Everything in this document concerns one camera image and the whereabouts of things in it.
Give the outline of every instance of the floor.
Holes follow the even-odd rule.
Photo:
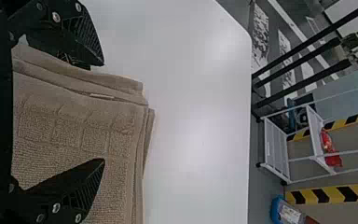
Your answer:
[[[335,148],[339,151],[358,149],[358,124],[332,131],[330,134],[335,143]],[[289,145],[289,154],[291,158],[309,155],[310,140],[304,139],[291,143]],[[344,155],[341,156],[341,158],[344,166],[342,170],[358,168],[358,154]],[[291,170],[295,178],[326,174],[326,172],[320,169],[319,165],[313,161],[293,162],[293,164],[291,164]],[[287,186],[286,189],[309,189],[350,184],[358,184],[358,172],[297,183]],[[358,223],[358,203],[299,205],[298,208],[321,223]]]
[[[250,36],[211,0],[85,4],[100,71],[142,81],[156,109],[145,224],[247,223]]]
[[[310,0],[217,0],[219,4],[244,27],[253,39],[253,71],[278,58],[288,50],[304,42],[315,33],[329,25],[326,18],[315,10],[315,1]],[[286,60],[283,64],[289,64],[299,59],[322,43],[336,37],[332,33],[321,41],[316,42],[311,48],[302,50],[293,58]],[[320,57],[312,59],[298,68],[290,71],[283,78],[277,78],[264,88],[260,88],[259,94],[254,94],[253,102],[259,101],[265,96],[270,96],[278,91],[286,89],[298,81],[323,71],[325,68],[338,62],[339,55],[336,51],[330,50]],[[281,66],[276,66],[269,74],[278,71]],[[330,77],[318,81],[315,84],[289,95],[289,98],[296,98],[312,91],[317,87],[325,85],[342,76],[358,70],[358,66],[338,72]],[[274,104],[265,106],[258,112],[260,114],[270,113],[276,108],[285,106],[286,98]],[[269,219],[271,200],[283,193],[283,186],[280,179],[264,169],[255,168],[255,164],[264,160],[263,125],[251,119],[251,152],[250,152],[250,182],[249,182],[249,223],[272,223]]]

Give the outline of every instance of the metal pole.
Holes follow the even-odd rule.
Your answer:
[[[323,157],[332,157],[332,156],[341,156],[341,155],[351,155],[351,154],[356,154],[356,153],[358,153],[358,150],[349,150],[349,151],[344,151],[344,152],[326,153],[326,154],[319,155],[319,156],[302,157],[302,158],[297,158],[297,159],[291,159],[291,160],[288,160],[288,161],[289,162],[292,162],[292,161],[306,161],[306,160],[312,160],[313,158],[323,158]]]
[[[260,88],[262,86],[264,86],[266,83],[269,83],[270,81],[272,81],[273,79],[282,76],[283,74],[286,74],[287,72],[289,72],[290,70],[300,66],[301,64],[307,62],[308,60],[318,56],[319,54],[332,49],[338,45],[341,44],[341,41],[339,40],[338,37],[330,40],[329,42],[327,42],[326,44],[324,44],[323,46],[321,46],[320,48],[314,50],[313,52],[307,54],[306,56],[304,56],[303,58],[298,59],[297,61],[285,66],[283,69],[279,70],[278,72],[270,75],[269,77],[264,78],[263,80],[260,80],[259,82],[255,83],[255,87],[256,88]]]
[[[338,97],[340,95],[348,94],[348,93],[351,93],[351,92],[354,92],[354,91],[358,91],[358,88],[354,89],[354,90],[350,90],[350,91],[344,91],[344,92],[341,92],[341,93],[338,93],[338,94],[335,94],[335,95],[327,96],[327,97],[324,97],[324,98],[316,100],[316,101],[305,103],[303,105],[297,105],[295,107],[290,107],[288,109],[283,109],[283,110],[280,110],[278,112],[263,116],[260,119],[264,120],[264,119],[267,119],[267,118],[270,118],[270,117],[273,117],[273,116],[276,116],[276,115],[279,115],[279,114],[282,114],[282,113],[285,113],[285,112],[288,112],[288,111],[291,111],[291,110],[294,110],[294,109],[298,109],[298,108],[301,108],[301,107],[306,107],[307,105],[314,105],[314,104],[317,104],[317,103],[320,103],[320,102],[323,102],[323,101],[326,101],[326,100],[330,100],[330,99],[336,98],[336,97]]]
[[[265,67],[261,68],[257,72],[253,73],[252,74],[252,79],[255,79],[255,78],[259,77],[260,75],[262,75],[265,72],[267,72],[269,69],[275,67],[276,65],[278,65],[281,62],[283,62],[284,60],[292,57],[293,55],[295,55],[297,53],[299,53],[304,48],[306,48],[309,45],[315,43],[316,41],[318,41],[322,37],[324,37],[324,36],[334,32],[334,31],[336,31],[336,29],[338,29],[339,27],[345,25],[346,23],[348,23],[349,21],[352,21],[353,19],[355,19],[357,17],[358,17],[358,8],[356,10],[354,10],[352,13],[350,13],[349,15],[347,15],[346,17],[342,18],[341,20],[337,21],[336,23],[333,23],[331,26],[325,28],[320,33],[318,33],[317,35],[314,35],[313,37],[311,37],[307,41],[301,43],[300,45],[298,45],[297,47],[293,48],[289,52],[283,54],[283,56],[279,57],[278,59],[276,59],[273,62],[267,64]]]
[[[291,87],[287,88],[286,90],[280,91],[280,92],[270,96],[269,98],[266,98],[256,104],[252,105],[252,107],[254,109],[258,109],[260,107],[263,107],[264,105],[271,104],[272,102],[275,102],[275,101],[283,98],[285,95],[288,95],[294,91],[298,91],[298,90],[308,86],[309,84],[319,81],[322,78],[328,77],[331,74],[341,71],[343,69],[346,69],[350,66],[351,66],[351,61],[349,59],[342,60],[341,62],[336,63],[335,65],[323,70],[322,72],[320,72],[312,77],[309,77],[307,79],[304,79],[304,80],[298,82],[296,85],[291,86]]]

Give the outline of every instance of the white metal rack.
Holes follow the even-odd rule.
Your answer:
[[[296,158],[289,160],[288,151],[287,151],[287,136],[291,133],[285,133],[281,128],[275,125],[269,118],[276,116],[282,113],[287,113],[288,111],[305,107],[307,110],[309,129],[310,129],[310,141],[313,151],[313,155],[303,158]],[[287,184],[294,184],[303,181],[309,181],[313,179],[329,177],[332,175],[342,175],[351,172],[358,171],[356,169],[350,169],[342,172],[336,172],[334,168],[328,166],[324,160],[325,157],[336,156],[336,155],[348,155],[358,153],[357,150],[344,151],[338,153],[329,153],[325,154],[322,149],[320,131],[324,126],[325,120],[323,120],[309,105],[296,106],[291,109],[284,110],[279,113],[265,116],[261,118],[264,120],[264,132],[265,132],[265,161],[260,163],[261,167],[264,167],[270,170],[273,174],[280,177]],[[293,161],[304,161],[312,160],[316,161],[320,166],[322,166],[326,171],[327,175],[318,175],[304,179],[292,180],[290,176],[290,166],[289,162]]]

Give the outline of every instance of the red object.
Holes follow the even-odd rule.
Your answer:
[[[333,140],[325,129],[321,130],[322,148],[326,153],[338,152],[333,146]],[[328,166],[339,166],[342,167],[342,159],[339,156],[325,157]]]

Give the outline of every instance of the black metal rod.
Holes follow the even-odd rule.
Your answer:
[[[304,79],[304,80],[298,82],[296,85],[291,86],[291,87],[287,88],[286,90],[280,91],[280,92],[270,96],[269,98],[266,98],[256,104],[252,105],[252,108],[258,109],[264,105],[271,104],[272,102],[275,102],[294,91],[298,91],[298,90],[308,86],[309,84],[317,82],[317,81],[321,80],[322,78],[330,76],[331,74],[341,71],[343,69],[346,69],[350,66],[351,66],[351,61],[348,59],[345,59],[345,60],[334,64],[333,66],[323,70],[322,72],[320,72],[312,77],[309,77],[307,79]]]
[[[338,46],[339,44],[341,44],[341,41],[339,40],[338,37],[330,40],[329,42],[327,42],[326,44],[324,44],[320,48],[314,50],[313,52],[307,54],[303,58],[298,59],[297,61],[285,66],[283,69],[279,70],[278,72],[276,72],[276,73],[270,75],[269,77],[266,77],[263,80],[260,80],[259,82],[255,83],[255,87],[260,88],[260,87],[264,86],[266,83],[269,83],[273,79],[286,74],[290,70],[300,66],[301,64],[303,64],[303,63],[307,62],[308,60],[318,56],[319,54]]]
[[[324,37],[324,36],[334,32],[334,31],[336,31],[336,29],[338,29],[339,27],[345,25],[346,23],[348,23],[349,21],[352,21],[353,19],[355,19],[357,17],[358,17],[358,8],[356,10],[354,10],[352,13],[348,14],[346,17],[342,18],[341,20],[337,21],[336,23],[333,23],[329,27],[325,28],[320,33],[318,33],[317,35],[314,35],[313,37],[311,37],[307,41],[301,43],[300,45],[296,46],[295,48],[293,48],[289,52],[283,54],[278,59],[276,59],[273,62],[267,64],[265,67],[261,68],[257,72],[253,73],[252,74],[252,79],[255,79],[255,78],[259,77],[260,75],[262,75],[265,72],[267,72],[269,69],[275,67],[276,65],[278,65],[281,62],[283,62],[284,60],[292,57],[293,55],[295,55],[297,53],[299,53],[301,50],[305,49],[309,45],[315,43],[316,41],[318,41],[322,37]]]

